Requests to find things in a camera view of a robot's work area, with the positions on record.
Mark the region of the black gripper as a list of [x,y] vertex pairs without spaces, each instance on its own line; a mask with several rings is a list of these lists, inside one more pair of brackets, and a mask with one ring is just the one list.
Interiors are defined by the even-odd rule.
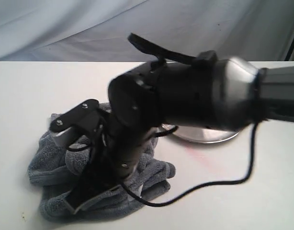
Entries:
[[118,188],[129,178],[157,132],[156,127],[142,124],[125,126],[109,113],[103,114],[100,121],[100,134],[94,136],[90,159],[83,171],[88,184],[77,184],[65,197],[71,214],[77,214],[88,202]]

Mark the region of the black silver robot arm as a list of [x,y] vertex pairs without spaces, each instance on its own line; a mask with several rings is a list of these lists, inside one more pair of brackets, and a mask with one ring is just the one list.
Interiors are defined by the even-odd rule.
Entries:
[[207,51],[190,62],[159,57],[111,80],[110,112],[76,121],[90,139],[90,159],[65,198],[77,213],[88,201],[124,185],[139,152],[162,124],[239,131],[264,120],[294,122],[294,66],[257,68]]

